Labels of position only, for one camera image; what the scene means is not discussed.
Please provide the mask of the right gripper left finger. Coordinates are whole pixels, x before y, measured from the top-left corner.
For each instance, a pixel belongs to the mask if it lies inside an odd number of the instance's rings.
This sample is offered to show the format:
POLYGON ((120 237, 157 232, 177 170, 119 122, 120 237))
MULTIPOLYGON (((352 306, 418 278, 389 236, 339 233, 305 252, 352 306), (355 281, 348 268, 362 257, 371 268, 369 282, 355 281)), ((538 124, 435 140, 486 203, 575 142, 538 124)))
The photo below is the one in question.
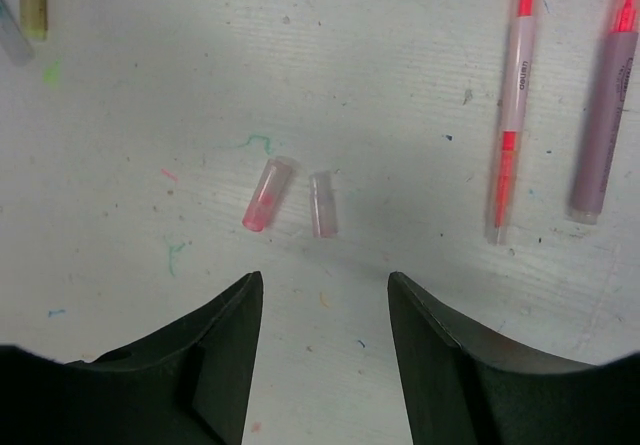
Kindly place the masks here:
POLYGON ((262 275, 252 272, 92 362, 2 346, 2 443, 241 443, 262 309, 262 275))

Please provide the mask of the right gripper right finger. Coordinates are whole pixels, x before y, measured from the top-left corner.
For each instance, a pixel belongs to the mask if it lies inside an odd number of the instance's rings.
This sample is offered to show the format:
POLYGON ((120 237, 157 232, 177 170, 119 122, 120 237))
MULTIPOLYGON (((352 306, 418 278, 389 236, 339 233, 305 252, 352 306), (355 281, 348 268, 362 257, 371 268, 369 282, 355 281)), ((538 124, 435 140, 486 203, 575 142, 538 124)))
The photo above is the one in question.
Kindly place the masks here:
POLYGON ((639 355, 554 356, 454 310, 401 272, 390 323, 416 444, 636 444, 639 355))

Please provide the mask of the pink highlighter pen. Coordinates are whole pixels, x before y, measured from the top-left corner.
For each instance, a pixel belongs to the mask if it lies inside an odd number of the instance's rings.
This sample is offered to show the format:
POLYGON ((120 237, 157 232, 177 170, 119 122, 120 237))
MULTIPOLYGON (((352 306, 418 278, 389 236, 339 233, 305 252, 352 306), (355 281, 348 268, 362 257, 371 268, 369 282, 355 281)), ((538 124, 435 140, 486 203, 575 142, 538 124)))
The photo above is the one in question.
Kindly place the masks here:
POLYGON ((510 2, 499 121, 485 215, 486 238, 493 245, 506 242, 513 208, 536 43, 538 1, 510 2))
POLYGON ((615 0, 602 35, 579 148, 569 216, 586 225, 602 213, 639 40, 639 0, 615 0))

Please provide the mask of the yellow highlighter pen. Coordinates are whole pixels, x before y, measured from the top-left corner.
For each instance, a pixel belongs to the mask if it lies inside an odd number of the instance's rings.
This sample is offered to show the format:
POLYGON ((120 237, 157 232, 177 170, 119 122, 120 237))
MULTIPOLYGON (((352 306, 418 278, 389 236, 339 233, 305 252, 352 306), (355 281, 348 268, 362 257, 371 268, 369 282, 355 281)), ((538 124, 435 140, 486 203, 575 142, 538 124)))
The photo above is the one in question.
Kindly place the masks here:
POLYGON ((20 25, 32 40, 43 42, 48 35, 47 0, 19 0, 20 25))

